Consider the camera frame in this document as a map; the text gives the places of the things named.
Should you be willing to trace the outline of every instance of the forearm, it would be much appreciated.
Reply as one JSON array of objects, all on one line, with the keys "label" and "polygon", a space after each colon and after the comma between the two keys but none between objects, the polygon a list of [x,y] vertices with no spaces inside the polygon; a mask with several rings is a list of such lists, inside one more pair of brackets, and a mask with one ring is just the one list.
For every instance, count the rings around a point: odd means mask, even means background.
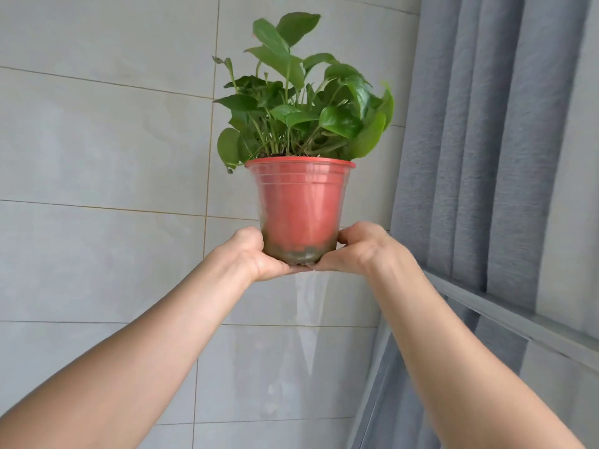
[{"label": "forearm", "polygon": [[250,281],[238,262],[201,264],[6,413],[0,447],[137,447]]},{"label": "forearm", "polygon": [[446,447],[582,447],[466,328],[403,247],[379,256],[368,278]]}]

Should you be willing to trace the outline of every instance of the curtain fold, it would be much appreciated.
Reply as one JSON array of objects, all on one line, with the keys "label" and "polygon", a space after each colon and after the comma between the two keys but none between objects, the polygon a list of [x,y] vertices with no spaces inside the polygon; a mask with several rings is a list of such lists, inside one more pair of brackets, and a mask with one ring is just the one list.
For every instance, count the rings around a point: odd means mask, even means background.
[{"label": "curtain fold", "polygon": [[[431,272],[530,310],[588,4],[422,0],[391,234]],[[517,374],[525,354],[542,358],[503,326],[448,304]],[[363,447],[438,449],[397,356]]]}]

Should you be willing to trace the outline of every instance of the hand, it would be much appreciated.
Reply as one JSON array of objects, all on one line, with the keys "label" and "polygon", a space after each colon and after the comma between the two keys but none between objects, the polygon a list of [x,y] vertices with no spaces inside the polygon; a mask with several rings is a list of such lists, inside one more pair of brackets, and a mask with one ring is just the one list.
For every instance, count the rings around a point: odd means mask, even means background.
[{"label": "hand", "polygon": [[266,255],[262,249],[264,249],[264,239],[260,230],[256,227],[246,227],[237,230],[231,239],[213,252],[224,256],[225,261],[241,262],[248,269],[253,282],[270,280],[296,272],[312,271],[308,266],[289,266]]},{"label": "hand", "polygon": [[380,225],[357,222],[339,232],[341,249],[326,253],[314,265],[315,271],[342,271],[365,275],[370,263],[388,248],[406,249],[390,237]]}]

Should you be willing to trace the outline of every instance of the transparent pot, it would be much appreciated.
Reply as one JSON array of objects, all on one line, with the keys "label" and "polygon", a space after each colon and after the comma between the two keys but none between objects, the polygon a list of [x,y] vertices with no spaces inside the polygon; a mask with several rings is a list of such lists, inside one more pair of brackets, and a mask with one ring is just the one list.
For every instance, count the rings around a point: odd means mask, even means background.
[{"label": "transparent pot", "polygon": [[353,162],[266,157],[246,163],[258,185],[264,251],[288,264],[317,262],[337,247]]}]

